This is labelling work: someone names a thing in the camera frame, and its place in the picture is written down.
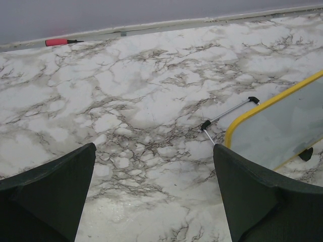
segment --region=silver metal leg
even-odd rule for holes
[[[212,137],[210,136],[210,134],[207,132],[206,128],[211,125],[211,123],[219,120],[221,117],[227,115],[228,113],[232,112],[233,110],[243,106],[244,104],[248,103],[248,102],[254,102],[256,105],[260,105],[259,99],[256,97],[248,97],[247,100],[243,101],[242,103],[238,104],[237,106],[234,106],[233,108],[229,109],[228,111],[225,111],[224,113],[220,114],[219,116],[217,116],[216,118],[212,119],[212,120],[207,120],[202,124],[201,130],[204,131],[204,133],[206,133],[207,137],[211,140],[211,142],[213,143],[213,145],[215,145],[216,143],[214,142],[214,140],[212,139]]]

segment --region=white marble surface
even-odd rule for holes
[[[76,241],[217,241],[230,233],[212,145],[199,132],[248,96],[320,71],[323,15],[0,54],[0,176],[94,142]],[[225,129],[246,105],[210,132]],[[323,186],[322,144],[280,172]]]

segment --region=lavender wall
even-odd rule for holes
[[[323,0],[11,0],[0,4],[0,44],[178,19],[323,4]]]

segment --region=transparent panel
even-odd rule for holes
[[[323,77],[239,124],[234,152],[275,169],[323,138]]]

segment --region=metal rod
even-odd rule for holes
[[[213,143],[213,145],[216,145],[216,143],[214,142],[214,140],[211,138],[211,136],[208,134],[208,132],[206,130],[203,130],[206,135],[208,136],[208,138],[211,140],[211,142]]]
[[[238,104],[237,106],[234,106],[233,108],[229,109],[228,111],[225,111],[224,113],[220,114],[219,116],[217,116],[216,118],[210,120],[211,123],[213,123],[214,121],[218,120],[219,118],[223,117],[224,115],[228,114],[229,112],[232,112],[233,110],[237,109],[238,107],[241,107],[242,105],[246,104],[247,102],[250,102],[249,99],[245,100],[244,102]]]

